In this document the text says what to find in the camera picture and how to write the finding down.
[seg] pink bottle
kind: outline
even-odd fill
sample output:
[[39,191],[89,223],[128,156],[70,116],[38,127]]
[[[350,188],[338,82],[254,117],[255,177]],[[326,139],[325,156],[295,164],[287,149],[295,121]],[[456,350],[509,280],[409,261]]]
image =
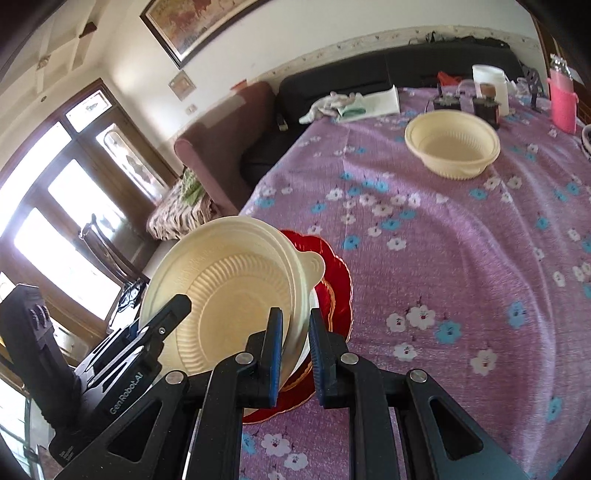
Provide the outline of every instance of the pink bottle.
[[552,55],[550,63],[550,100],[552,121],[563,132],[574,135],[577,128],[577,103],[579,97],[573,92],[573,76],[565,59]]
[[550,100],[552,100],[552,121],[563,132],[574,135],[577,129],[577,103],[579,97],[574,92],[566,92],[548,79]]

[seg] window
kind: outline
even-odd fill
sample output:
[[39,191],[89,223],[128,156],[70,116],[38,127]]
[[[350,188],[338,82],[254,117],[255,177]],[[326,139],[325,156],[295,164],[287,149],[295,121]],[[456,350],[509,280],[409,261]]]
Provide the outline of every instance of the window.
[[94,267],[37,209],[22,224],[15,246],[73,300],[106,318],[121,287]]
[[25,456],[25,413],[27,399],[0,380],[0,434],[27,475],[31,475]]
[[56,123],[30,149],[0,189],[0,235],[16,211],[18,204],[41,172],[72,138],[61,123]]
[[66,118],[77,132],[82,132],[93,120],[96,120],[100,114],[107,111],[111,106],[105,94],[99,90],[66,113]]
[[125,218],[76,160],[68,163],[48,190],[80,228],[89,222],[94,213],[109,239],[113,238]]

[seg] small framed picture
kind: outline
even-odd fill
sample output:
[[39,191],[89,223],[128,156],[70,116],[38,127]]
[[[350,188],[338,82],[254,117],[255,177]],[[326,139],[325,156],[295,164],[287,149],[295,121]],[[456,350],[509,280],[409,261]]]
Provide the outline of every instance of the small framed picture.
[[181,70],[177,76],[170,81],[168,86],[181,102],[195,91],[195,84],[184,70]]

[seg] white wall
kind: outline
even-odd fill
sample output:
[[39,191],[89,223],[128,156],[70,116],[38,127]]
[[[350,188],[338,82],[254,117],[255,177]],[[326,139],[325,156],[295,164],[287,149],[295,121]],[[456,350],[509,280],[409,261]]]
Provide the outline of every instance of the white wall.
[[[168,88],[178,70],[139,18],[146,4],[134,0],[105,66],[120,101],[156,146],[242,79],[349,38],[418,25],[469,25],[537,38],[515,0],[271,0],[193,58],[185,71],[197,90],[180,102]],[[199,110],[187,116],[191,103]]]

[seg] screw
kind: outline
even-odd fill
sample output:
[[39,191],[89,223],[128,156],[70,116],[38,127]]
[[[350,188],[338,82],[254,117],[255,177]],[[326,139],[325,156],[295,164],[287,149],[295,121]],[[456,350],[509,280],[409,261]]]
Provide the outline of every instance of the screw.
[[251,354],[249,354],[248,352],[239,353],[235,358],[236,363],[239,363],[241,365],[248,365],[254,359],[255,358]]
[[184,373],[175,370],[166,375],[166,383],[169,385],[178,385],[184,380]]
[[425,383],[427,381],[428,375],[427,372],[423,370],[413,370],[410,372],[410,379],[416,383]]
[[354,365],[359,362],[359,357],[354,353],[347,352],[340,356],[340,361],[347,365]]

